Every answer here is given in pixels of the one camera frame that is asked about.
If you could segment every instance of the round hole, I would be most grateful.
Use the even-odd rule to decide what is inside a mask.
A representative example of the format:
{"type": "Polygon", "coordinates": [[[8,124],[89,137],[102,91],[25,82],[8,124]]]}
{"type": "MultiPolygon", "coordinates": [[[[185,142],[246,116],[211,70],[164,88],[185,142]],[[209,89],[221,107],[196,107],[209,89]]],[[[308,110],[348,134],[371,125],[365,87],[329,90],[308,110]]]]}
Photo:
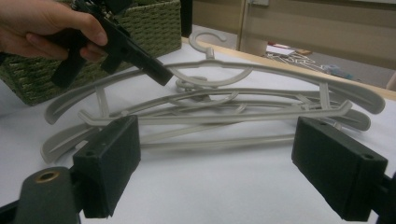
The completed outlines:
{"type": "Polygon", "coordinates": [[[55,172],[55,171],[49,171],[46,172],[44,174],[41,174],[37,177],[37,179],[35,180],[36,183],[46,183],[46,182],[50,182],[51,180],[55,179],[56,177],[59,176],[59,172],[55,172]]]}
{"type": "Polygon", "coordinates": [[[363,154],[363,158],[364,159],[368,159],[368,160],[372,160],[374,158],[374,156],[369,155],[369,154],[363,154]]]}
{"type": "Polygon", "coordinates": [[[92,151],[87,151],[87,152],[85,153],[85,155],[86,155],[86,156],[94,156],[95,153],[92,152],[92,151]]]}

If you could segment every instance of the wooden surface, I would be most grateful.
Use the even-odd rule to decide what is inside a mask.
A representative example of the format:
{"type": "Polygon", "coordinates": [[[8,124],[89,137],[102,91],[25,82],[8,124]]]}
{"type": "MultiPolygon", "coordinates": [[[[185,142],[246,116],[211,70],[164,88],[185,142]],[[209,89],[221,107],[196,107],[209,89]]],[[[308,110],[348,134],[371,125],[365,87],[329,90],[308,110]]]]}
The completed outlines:
{"type": "MultiPolygon", "coordinates": [[[[184,43],[188,43],[189,41],[188,41],[188,39],[183,38],[183,42],[184,43]]],[[[244,53],[244,52],[241,52],[241,51],[237,51],[237,50],[234,50],[234,49],[226,49],[226,48],[223,48],[223,47],[214,46],[214,45],[203,43],[203,42],[200,42],[200,44],[202,46],[212,47],[216,52],[221,52],[221,53],[225,53],[225,54],[237,57],[237,58],[246,59],[246,60],[252,61],[254,63],[261,63],[261,64],[265,64],[267,66],[273,66],[275,68],[282,68],[282,69],[287,69],[287,70],[299,71],[299,72],[308,74],[308,75],[313,76],[313,77],[326,77],[328,79],[334,79],[334,80],[339,80],[339,81],[342,81],[342,82],[353,83],[355,85],[362,86],[364,88],[367,88],[367,89],[370,89],[372,91],[375,91],[379,95],[384,97],[385,99],[390,99],[390,100],[396,101],[396,91],[388,91],[388,90],[381,89],[381,88],[378,88],[378,87],[362,84],[362,83],[359,83],[359,82],[343,79],[343,78],[340,78],[340,77],[330,76],[330,75],[327,75],[327,74],[324,74],[324,73],[312,71],[312,70],[301,68],[301,67],[297,67],[297,66],[294,66],[294,65],[290,65],[290,64],[286,64],[286,63],[280,63],[280,62],[275,62],[273,60],[265,59],[263,57],[255,56],[255,55],[252,55],[252,54],[247,54],[247,53],[244,53]]]]}

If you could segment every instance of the gray plastic hanger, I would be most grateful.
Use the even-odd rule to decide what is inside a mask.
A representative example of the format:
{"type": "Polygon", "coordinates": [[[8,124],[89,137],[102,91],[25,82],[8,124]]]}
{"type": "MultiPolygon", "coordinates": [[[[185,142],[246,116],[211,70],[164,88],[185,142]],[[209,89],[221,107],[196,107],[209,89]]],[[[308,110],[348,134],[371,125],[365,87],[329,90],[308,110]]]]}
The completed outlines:
{"type": "MultiPolygon", "coordinates": [[[[213,50],[208,50],[204,49],[206,53],[206,60],[196,62],[196,63],[174,63],[174,64],[168,64],[166,65],[167,67],[174,69],[173,71],[176,71],[176,75],[183,78],[182,81],[186,83],[186,79],[188,81],[192,81],[192,83],[188,83],[187,85],[193,86],[195,88],[201,89],[203,87],[217,87],[218,85],[228,85],[230,83],[234,83],[235,81],[239,80],[240,77],[247,76],[250,74],[251,71],[261,71],[261,72],[275,72],[279,75],[287,76],[287,77],[295,77],[310,83],[318,84],[320,92],[317,91],[299,91],[299,93],[296,92],[291,92],[291,91],[273,91],[273,90],[261,90],[261,91],[266,91],[266,93],[273,94],[273,95],[282,95],[283,97],[289,97],[289,98],[295,98],[297,100],[302,101],[305,103],[304,106],[312,106],[309,105],[308,103],[311,102],[310,98],[313,98],[313,95],[315,95],[316,100],[318,98],[320,99],[319,104],[320,107],[323,109],[323,111],[326,111],[327,114],[318,112],[318,111],[308,111],[304,113],[305,116],[312,116],[312,117],[318,117],[322,118],[323,116],[330,116],[332,119],[337,120],[338,122],[344,122],[346,125],[349,125],[351,127],[355,127],[358,129],[368,129],[370,126],[370,120],[368,119],[367,116],[362,114],[361,112],[350,110],[351,103],[346,100],[350,99],[354,103],[362,106],[366,110],[372,113],[379,113],[382,111],[382,109],[385,106],[385,101],[376,93],[366,90],[362,87],[355,86],[352,84],[344,83],[344,82],[339,82],[335,80],[328,80],[326,78],[322,77],[311,77],[306,74],[301,74],[297,73],[294,71],[288,71],[284,69],[278,69],[278,68],[271,68],[271,67],[266,67],[263,65],[257,65],[257,64],[250,64],[250,63],[225,63],[219,60],[216,60],[214,57],[213,50]],[[200,80],[199,78],[192,78],[190,79],[185,78],[185,75],[183,75],[178,69],[183,69],[183,68],[195,68],[195,67],[200,67],[200,66],[216,66],[216,67],[223,67],[223,68],[235,68],[235,69],[242,69],[243,72],[236,76],[227,79],[226,81],[217,81],[217,82],[210,82],[210,81],[205,81],[205,80],[200,80]],[[337,94],[334,94],[333,92],[328,92],[328,89],[332,90],[333,92],[336,92],[337,94]]],[[[64,113],[67,111],[68,108],[70,108],[72,105],[74,105],[76,102],[79,100],[87,97],[88,95],[92,94],[95,92],[98,95],[98,101],[101,105],[102,108],[102,117],[101,118],[92,118],[89,114],[87,114],[84,111],[81,111],[79,115],[83,117],[86,121],[90,122],[91,124],[94,125],[106,125],[110,120],[114,119],[115,117],[119,117],[128,113],[134,113],[137,111],[141,111],[145,108],[152,107],[154,105],[158,104],[163,104],[161,103],[161,100],[154,102],[154,101],[149,101],[147,103],[133,106],[132,108],[129,108],[128,110],[123,110],[115,116],[115,114],[109,114],[108,110],[108,105],[106,102],[106,95],[104,92],[104,87],[111,85],[115,82],[124,80],[129,77],[134,77],[134,76],[139,76],[142,75],[141,71],[134,71],[131,73],[125,73],[125,74],[120,74],[117,76],[113,77],[108,77],[105,79],[101,79],[96,81],[95,83],[92,83],[91,85],[76,89],[74,91],[70,91],[69,93],[59,97],[57,100],[55,100],[47,109],[46,111],[46,120],[49,123],[54,123],[56,120],[64,113]]],[[[284,111],[277,111],[277,113],[267,113],[265,115],[258,115],[256,117],[252,117],[250,119],[243,118],[240,114],[237,115],[229,115],[227,117],[221,116],[223,119],[222,124],[219,124],[219,117],[213,117],[213,118],[199,118],[195,117],[194,119],[191,119],[190,116],[184,116],[183,115],[183,110],[193,110],[197,109],[200,107],[206,107],[206,106],[219,106],[219,105],[231,105],[231,100],[233,100],[236,95],[241,94],[241,89],[234,89],[234,90],[216,90],[216,91],[222,91],[222,94],[226,91],[228,91],[229,96],[225,97],[223,100],[214,102],[214,101],[208,101],[208,102],[201,102],[198,105],[191,105],[191,104],[185,104],[181,103],[178,100],[184,99],[187,96],[193,96],[196,97],[201,94],[203,95],[209,95],[209,90],[198,90],[194,91],[193,93],[183,93],[178,96],[176,99],[171,99],[169,101],[166,101],[166,103],[171,103],[174,105],[177,105],[177,109],[173,109],[174,113],[182,114],[181,116],[178,116],[177,118],[172,117],[172,116],[167,116],[167,117],[153,117],[153,113],[151,114],[146,114],[145,117],[139,118],[139,123],[143,124],[146,122],[147,124],[160,124],[161,123],[174,123],[174,122],[182,122],[182,123],[194,123],[194,124],[199,124],[196,127],[190,127],[184,130],[175,130],[171,131],[170,133],[157,133],[155,136],[151,136],[144,139],[144,141],[152,141],[152,139],[164,139],[165,137],[168,136],[176,136],[180,134],[185,134],[185,133],[191,133],[191,132],[196,132],[200,130],[206,130],[209,128],[216,128],[219,126],[223,125],[229,125],[232,123],[236,122],[241,122],[245,120],[256,120],[256,119],[289,119],[289,118],[295,118],[295,116],[300,115],[299,113],[302,113],[301,107],[302,105],[295,106],[292,108],[292,106],[287,107],[287,109],[284,109],[284,111]]],[[[244,102],[233,102],[233,104],[237,105],[242,105],[244,102]]],[[[272,106],[275,104],[278,104],[277,106],[279,107],[284,107],[286,105],[281,105],[281,103],[277,102],[274,103],[272,102],[272,106]]],[[[167,111],[157,111],[156,116],[158,116],[158,113],[167,113],[167,111]]],[[[76,145],[81,141],[81,139],[89,137],[89,135],[94,134],[95,132],[98,132],[100,129],[99,128],[94,128],[94,127],[87,127],[86,125],[79,125],[76,127],[70,128],[68,131],[64,131],[62,133],[55,134],[51,139],[49,139],[49,142],[46,143],[43,148],[42,148],[42,154],[44,157],[46,157],[47,162],[51,162],[59,158],[60,155],[65,153],[67,150],[70,149],[71,146],[76,145]]],[[[286,137],[287,139],[292,139],[292,136],[288,135],[286,137]]],[[[219,146],[220,141],[215,141],[211,143],[213,146],[219,146]]]]}

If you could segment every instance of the black plastic block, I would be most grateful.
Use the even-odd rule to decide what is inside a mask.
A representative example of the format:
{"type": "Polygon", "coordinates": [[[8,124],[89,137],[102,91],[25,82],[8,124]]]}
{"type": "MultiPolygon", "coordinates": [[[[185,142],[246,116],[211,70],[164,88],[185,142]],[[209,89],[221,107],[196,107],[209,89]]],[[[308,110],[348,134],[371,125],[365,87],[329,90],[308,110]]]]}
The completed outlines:
{"type": "Polygon", "coordinates": [[[309,118],[299,118],[291,158],[327,201],[348,221],[366,221],[371,196],[388,161],[370,148],[309,118]]]}

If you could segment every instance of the finger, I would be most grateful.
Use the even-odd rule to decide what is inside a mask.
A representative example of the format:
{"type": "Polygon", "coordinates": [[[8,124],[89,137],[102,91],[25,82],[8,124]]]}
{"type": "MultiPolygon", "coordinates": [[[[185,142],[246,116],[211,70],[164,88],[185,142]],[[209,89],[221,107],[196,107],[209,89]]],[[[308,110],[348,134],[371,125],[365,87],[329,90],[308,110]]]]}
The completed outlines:
{"type": "Polygon", "coordinates": [[[91,14],[77,12],[68,7],[62,7],[62,11],[51,15],[58,26],[80,30],[93,43],[104,46],[107,43],[107,35],[100,22],[91,14]]]}
{"type": "Polygon", "coordinates": [[[28,33],[26,34],[26,40],[33,47],[44,52],[47,55],[46,58],[52,58],[61,61],[67,59],[68,52],[66,49],[53,44],[41,35],[28,33]]]}
{"type": "Polygon", "coordinates": [[[89,51],[101,54],[102,56],[107,55],[107,53],[103,49],[99,48],[97,45],[93,44],[92,42],[88,42],[87,49],[89,51]]]}
{"type": "Polygon", "coordinates": [[[4,33],[0,40],[2,51],[10,54],[17,54],[25,58],[51,58],[47,53],[32,46],[24,37],[4,33]]]}
{"type": "Polygon", "coordinates": [[[83,57],[87,61],[93,62],[93,63],[99,62],[104,56],[103,54],[90,51],[90,50],[88,50],[88,48],[82,48],[79,51],[79,54],[81,55],[81,57],[83,57]]]}

